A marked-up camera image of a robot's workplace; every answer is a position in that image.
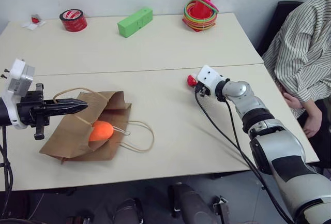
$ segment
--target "red object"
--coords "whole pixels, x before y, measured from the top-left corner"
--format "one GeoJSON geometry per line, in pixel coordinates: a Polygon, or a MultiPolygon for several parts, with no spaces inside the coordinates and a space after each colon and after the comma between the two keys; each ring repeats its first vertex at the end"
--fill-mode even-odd
{"type": "Polygon", "coordinates": [[[188,84],[190,87],[194,87],[194,86],[196,86],[197,81],[195,80],[195,78],[194,78],[193,75],[189,75],[189,76],[187,77],[187,84],[188,84]]]}
{"type": "Polygon", "coordinates": [[[70,9],[60,14],[64,28],[70,32],[78,32],[87,27],[84,13],[79,9],[70,9]]]}
{"type": "Polygon", "coordinates": [[[39,23],[39,20],[34,17],[31,17],[31,21],[32,21],[32,23],[35,23],[35,24],[39,23]]]}
{"type": "Polygon", "coordinates": [[[196,1],[191,11],[191,15],[197,19],[206,19],[212,15],[212,10],[208,8],[206,5],[196,1]]]}

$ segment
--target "orange object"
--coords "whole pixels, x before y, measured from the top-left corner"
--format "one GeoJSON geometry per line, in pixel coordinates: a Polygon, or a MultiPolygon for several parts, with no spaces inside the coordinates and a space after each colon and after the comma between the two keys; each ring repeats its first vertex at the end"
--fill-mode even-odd
{"type": "Polygon", "coordinates": [[[204,5],[203,3],[196,1],[191,14],[194,18],[206,19],[212,15],[212,10],[210,8],[208,8],[206,5],[204,5]]]}
{"type": "Polygon", "coordinates": [[[114,133],[113,126],[108,122],[96,121],[93,123],[93,127],[94,129],[89,135],[89,142],[107,140],[114,133]]]}

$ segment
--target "floor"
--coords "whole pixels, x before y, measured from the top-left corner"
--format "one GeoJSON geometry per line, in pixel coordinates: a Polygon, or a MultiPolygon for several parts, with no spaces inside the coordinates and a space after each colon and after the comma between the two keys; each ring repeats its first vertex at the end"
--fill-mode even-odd
{"type": "MultiPolygon", "coordinates": [[[[265,179],[284,207],[274,179],[267,175],[265,179]]],[[[231,224],[285,223],[251,171],[217,179],[212,179],[211,175],[194,175],[84,186],[77,188],[71,196],[46,193],[32,219],[48,224],[65,224],[67,216],[89,210],[95,215],[93,223],[112,224],[111,216],[117,205],[127,198],[138,197],[143,205],[145,223],[184,223],[182,219],[173,219],[168,207],[167,187],[177,182],[191,186],[208,204],[214,196],[222,195],[226,198],[231,224]]],[[[33,209],[41,193],[33,193],[32,196],[33,209]]]]}

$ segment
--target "green box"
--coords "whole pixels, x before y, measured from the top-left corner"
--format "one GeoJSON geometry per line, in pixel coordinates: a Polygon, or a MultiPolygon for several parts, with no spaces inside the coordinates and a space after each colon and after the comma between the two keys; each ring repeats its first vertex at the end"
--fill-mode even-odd
{"type": "Polygon", "coordinates": [[[153,11],[150,8],[142,8],[133,15],[118,22],[118,31],[124,37],[129,37],[153,19],[153,11]]]}

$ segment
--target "white table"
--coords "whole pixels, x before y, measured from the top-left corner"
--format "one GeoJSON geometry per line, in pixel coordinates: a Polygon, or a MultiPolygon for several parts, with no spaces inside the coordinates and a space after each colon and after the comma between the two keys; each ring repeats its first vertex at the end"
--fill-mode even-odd
{"type": "MultiPolygon", "coordinates": [[[[226,66],[216,68],[233,81],[249,82],[257,96],[271,113],[281,120],[301,141],[306,161],[318,158],[298,122],[290,112],[263,65],[226,66]]],[[[52,117],[45,128],[45,140],[33,138],[34,129],[15,130],[8,127],[8,157],[14,172],[14,190],[46,189],[131,181],[146,178],[200,173],[247,170],[238,152],[210,124],[195,102],[186,76],[199,69],[116,72],[37,76],[35,83],[45,86],[45,98],[72,87],[87,87],[95,91],[123,90],[127,102],[132,102],[131,120],[149,123],[155,132],[155,146],[145,154],[122,147],[111,161],[65,162],[38,153],[61,120],[52,117]]],[[[63,97],[76,97],[71,92],[63,97]]],[[[224,103],[208,97],[203,104],[212,118],[233,139],[229,114],[224,103]]],[[[234,113],[240,144],[252,159],[249,138],[242,131],[242,122],[234,113]]],[[[126,141],[148,146],[151,134],[146,130],[128,127],[132,132],[126,141]]],[[[4,190],[0,180],[0,190],[4,190]]]]}
{"type": "Polygon", "coordinates": [[[77,33],[65,31],[59,19],[34,31],[10,22],[0,36],[1,66],[22,58],[36,75],[52,75],[263,63],[232,13],[220,14],[216,26],[200,33],[186,27],[182,15],[153,16],[128,38],[118,34],[123,18],[88,18],[77,33]]]}

